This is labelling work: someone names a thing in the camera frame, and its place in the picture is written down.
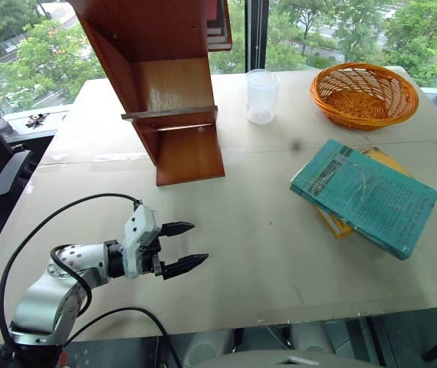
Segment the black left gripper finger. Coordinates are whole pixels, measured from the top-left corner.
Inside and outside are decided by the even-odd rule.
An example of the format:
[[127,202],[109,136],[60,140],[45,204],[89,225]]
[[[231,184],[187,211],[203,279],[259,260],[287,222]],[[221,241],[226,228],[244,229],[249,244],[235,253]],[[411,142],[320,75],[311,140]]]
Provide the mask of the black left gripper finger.
[[196,268],[201,263],[203,263],[208,257],[209,254],[204,253],[187,255],[185,257],[179,258],[176,262],[172,264],[166,264],[164,261],[161,261],[161,275],[163,277],[163,280],[168,280],[170,278],[174,278],[176,276],[191,271],[193,268]]
[[160,235],[166,237],[172,237],[187,232],[195,227],[190,222],[168,222],[164,223],[160,229]]

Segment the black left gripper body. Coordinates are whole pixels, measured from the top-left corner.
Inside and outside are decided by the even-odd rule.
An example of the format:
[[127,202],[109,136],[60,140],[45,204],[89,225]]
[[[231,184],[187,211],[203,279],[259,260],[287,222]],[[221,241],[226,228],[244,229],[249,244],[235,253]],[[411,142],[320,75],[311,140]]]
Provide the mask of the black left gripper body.
[[161,244],[159,237],[156,236],[152,241],[142,243],[138,248],[138,271],[140,274],[155,274],[161,276],[163,274],[163,263],[159,259]]

